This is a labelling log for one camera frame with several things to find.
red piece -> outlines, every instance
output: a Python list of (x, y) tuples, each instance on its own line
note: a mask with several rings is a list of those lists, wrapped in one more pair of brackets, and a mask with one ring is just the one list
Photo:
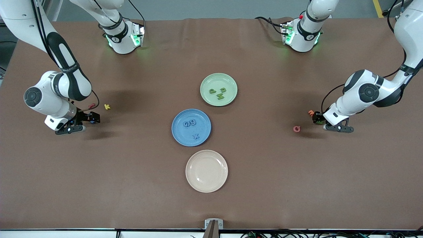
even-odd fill
[(301, 126), (294, 126), (294, 128), (292, 130), (294, 130), (294, 132), (300, 132)]

blue plate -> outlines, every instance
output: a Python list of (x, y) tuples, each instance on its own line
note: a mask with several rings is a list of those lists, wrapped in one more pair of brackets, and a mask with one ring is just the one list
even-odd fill
[(198, 109), (186, 109), (176, 115), (172, 122), (172, 135), (185, 146), (201, 145), (212, 131), (209, 117)]

plate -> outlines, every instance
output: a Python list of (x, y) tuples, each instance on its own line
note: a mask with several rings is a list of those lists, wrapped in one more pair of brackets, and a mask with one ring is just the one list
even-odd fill
[(231, 103), (237, 93), (238, 86), (235, 80), (223, 73), (215, 73), (207, 76), (200, 86), (200, 94), (204, 101), (217, 107)]
[(185, 175), (195, 190), (211, 193), (225, 184), (228, 178), (228, 165), (223, 156), (216, 151), (201, 150), (188, 160)]
[(172, 122), (172, 135), (185, 146), (204, 143), (212, 131), (209, 117), (198, 109), (186, 109), (176, 115)]

green plate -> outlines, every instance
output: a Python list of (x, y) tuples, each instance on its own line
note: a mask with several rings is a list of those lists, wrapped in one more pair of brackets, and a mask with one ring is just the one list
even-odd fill
[(238, 93), (235, 80), (227, 74), (215, 73), (207, 76), (200, 86), (201, 97), (208, 104), (221, 107), (231, 103)]

brown table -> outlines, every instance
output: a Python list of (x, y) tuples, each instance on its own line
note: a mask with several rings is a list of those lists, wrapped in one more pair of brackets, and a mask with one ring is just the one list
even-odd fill
[[(18, 43), (0, 90), (0, 228), (195, 228), (210, 217), (226, 228), (422, 224), (423, 74), (401, 103), (353, 116), (352, 134), (323, 131), (308, 115), (354, 71), (386, 75), (401, 64), (385, 19), (329, 19), (308, 53), (283, 46), (253, 19), (148, 22), (146, 47), (128, 55), (114, 53), (94, 22), (55, 27), (111, 110), (96, 109), (102, 122), (85, 133), (56, 136), (22, 100), (56, 67)], [(229, 106), (200, 97), (201, 81), (215, 72), (238, 83)], [(92, 95), (77, 105), (93, 102)], [(170, 131), (188, 108), (213, 125), (198, 147), (179, 145)], [(226, 184), (211, 194), (196, 192), (184, 174), (203, 149), (221, 153), (229, 167)]]

